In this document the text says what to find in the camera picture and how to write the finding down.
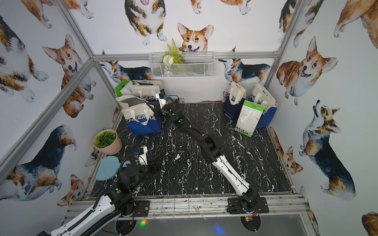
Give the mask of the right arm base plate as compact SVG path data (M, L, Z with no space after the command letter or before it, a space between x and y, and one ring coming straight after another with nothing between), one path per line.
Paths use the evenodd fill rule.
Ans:
M230 214L269 213L266 198L260 197L256 202L248 203L241 198L228 198L226 211Z

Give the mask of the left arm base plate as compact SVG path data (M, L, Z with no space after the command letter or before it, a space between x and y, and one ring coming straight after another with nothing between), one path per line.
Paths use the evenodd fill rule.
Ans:
M147 200L131 200L122 208L121 216L124 217L147 217L150 208L150 201Z

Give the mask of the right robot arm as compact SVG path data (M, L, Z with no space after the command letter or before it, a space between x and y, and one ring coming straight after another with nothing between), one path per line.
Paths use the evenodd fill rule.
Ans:
M238 195L238 202L228 207L230 214L258 213L260 195L253 190L226 159L221 145L215 135L209 135L194 126L179 108L179 99L167 95L156 94L157 104L155 113L163 115L176 129L189 135L200 147L202 157L207 163L215 166L228 180Z

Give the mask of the blue white bag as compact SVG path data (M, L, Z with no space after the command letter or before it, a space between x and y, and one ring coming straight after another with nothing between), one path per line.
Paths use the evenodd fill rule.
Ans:
M133 80L130 90L134 96L147 100L148 102L156 102L156 94L165 95L162 81L159 80Z

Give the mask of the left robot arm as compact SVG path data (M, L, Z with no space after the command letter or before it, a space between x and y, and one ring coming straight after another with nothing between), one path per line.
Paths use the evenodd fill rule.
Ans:
M92 236L105 224L122 214L135 212L132 198L137 188L152 174L158 172L158 157L143 158L131 154L131 164L124 167L120 164L119 179L111 187L103 190L95 203L60 228L39 236Z

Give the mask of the green white bag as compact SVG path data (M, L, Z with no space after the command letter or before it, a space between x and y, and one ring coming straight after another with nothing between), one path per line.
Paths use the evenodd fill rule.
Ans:
M115 88L116 97L132 94L130 87L133 85L132 81L122 80Z
M235 131L251 138L263 114L264 108L265 107L262 105L245 100L239 114Z

